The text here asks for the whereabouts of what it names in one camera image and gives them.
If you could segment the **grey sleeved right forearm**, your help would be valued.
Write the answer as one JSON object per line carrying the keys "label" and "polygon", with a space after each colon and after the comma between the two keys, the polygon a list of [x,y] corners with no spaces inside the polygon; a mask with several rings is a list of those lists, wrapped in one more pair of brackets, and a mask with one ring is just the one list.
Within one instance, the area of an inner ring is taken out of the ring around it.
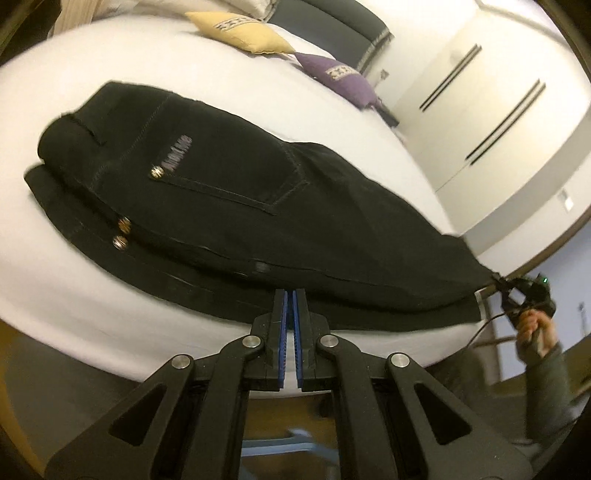
{"label": "grey sleeved right forearm", "polygon": [[526,365],[526,434],[544,445],[575,421],[562,344]]}

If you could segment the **person's right hand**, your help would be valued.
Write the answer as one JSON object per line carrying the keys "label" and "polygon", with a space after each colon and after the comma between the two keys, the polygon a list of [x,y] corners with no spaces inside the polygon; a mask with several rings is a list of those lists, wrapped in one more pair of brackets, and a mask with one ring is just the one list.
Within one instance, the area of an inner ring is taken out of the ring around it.
{"label": "person's right hand", "polygon": [[518,321],[516,349],[519,359],[532,367],[544,359],[559,343],[553,319],[543,311],[524,311]]}

